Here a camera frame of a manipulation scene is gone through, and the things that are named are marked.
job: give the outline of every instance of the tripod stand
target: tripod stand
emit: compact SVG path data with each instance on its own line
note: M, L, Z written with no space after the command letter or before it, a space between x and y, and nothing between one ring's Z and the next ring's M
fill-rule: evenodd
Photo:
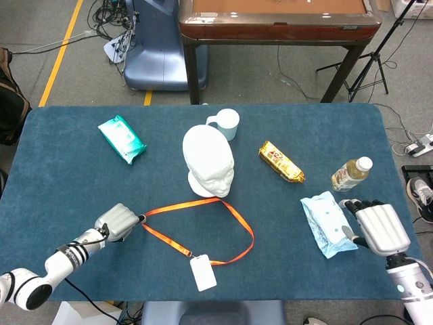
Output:
M360 75L357 77L357 79L353 83L352 87L349 87L349 84L347 83L347 81L344 81L344 86L346 87L347 91L349 92L349 103L351 103L354 100L354 98L357 95L357 93L358 93L359 90L367 88L367 87L371 87L373 85L377 85L378 83L383 83L384 87L385 87L386 94L387 95L389 94L388 86L386 84L384 69L382 68L382 61L380 60L380 51L385 46L386 42L392 36L392 34L394 33L394 31L397 29L397 27L403 25L406 13L411 9L412 5L415 2L416 2L416 0L411 0L407 4L405 10L403 10L403 12L401 13L400 17L398 17L396 19L396 21L392 25L390 31L388 32L388 34L386 34L385 38L379 44L378 48L374 52L370 52L368 54L365 54L365 55L359 57L360 59L370 57L370 59L368 60L367 64L365 65L365 67L362 70L362 72L360 73ZM368 74L371 66L373 65L373 62L377 62L378 63L380 74L382 76L382 80L374 81L374 82L369 83L367 85L362 85L362 83L363 83L365 77L367 76L367 74ZM325 69L328 69L328 68L336 68L338 70L338 68L340 67L340 65L341 65L341 62L338 62L338 63L335 63L335 64L331 64L330 66L324 66L323 68L317 69L316 72L319 72L321 70L325 70Z

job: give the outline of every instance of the gold snack wrapper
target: gold snack wrapper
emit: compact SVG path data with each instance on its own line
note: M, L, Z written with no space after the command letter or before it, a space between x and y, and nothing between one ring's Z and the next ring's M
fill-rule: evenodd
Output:
M304 173L271 142L266 141L258 155L286 181L304 183Z

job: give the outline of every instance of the bottle label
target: bottle label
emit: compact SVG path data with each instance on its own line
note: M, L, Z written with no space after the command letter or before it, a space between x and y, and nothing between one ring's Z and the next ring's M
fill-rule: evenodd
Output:
M352 178L348 174L346 165L344 164L335 173L336 183L333 184L335 191L349 190L362 182L362 179Z

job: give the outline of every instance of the yellow floor line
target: yellow floor line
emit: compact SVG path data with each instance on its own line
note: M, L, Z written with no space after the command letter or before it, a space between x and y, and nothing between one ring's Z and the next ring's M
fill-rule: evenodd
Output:
M72 14L72 17L70 19L68 30L66 31L65 37L63 38L62 45L68 44L67 40L70 38L70 35L72 34L72 31L74 30L75 22L76 22L76 19L78 17L78 13L80 12L80 8L81 8L82 4L83 4L83 0L78 0L76 2L74 13ZM47 103L49 93L51 91L51 88L53 87L55 78L57 77L57 73L59 72L60 64L62 63L63 56L65 55L67 47L68 47L67 45L62 46L59 50L59 54L57 55L57 59L55 59L53 70L51 71L51 74L49 75L47 84L45 86L45 90L43 91L43 94L42 94L41 101L39 102L39 106L45 106Z
M150 103L152 103L152 90L147 90L144 96L144 106L150 106Z

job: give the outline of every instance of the white robotic arm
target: white robotic arm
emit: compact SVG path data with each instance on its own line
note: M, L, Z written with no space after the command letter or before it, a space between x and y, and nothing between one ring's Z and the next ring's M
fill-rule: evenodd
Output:
M59 247L45 262L47 275L40 277L28 269L15 269L0 277L0 307L5 302L16 304L24 310L40 307L51 296L57 285L80 267L94 253L105 247L106 241L123 241L132 228L145 221L123 204L117 204L95 222L77 239Z
M380 201L343 200L356 218L364 238L343 226L346 237L355 244L370 248L373 253L386 257L386 271L400 292L409 315L415 325L431 325L433 322L433 289L424 276L419 263L405 252L411 241L390 204Z

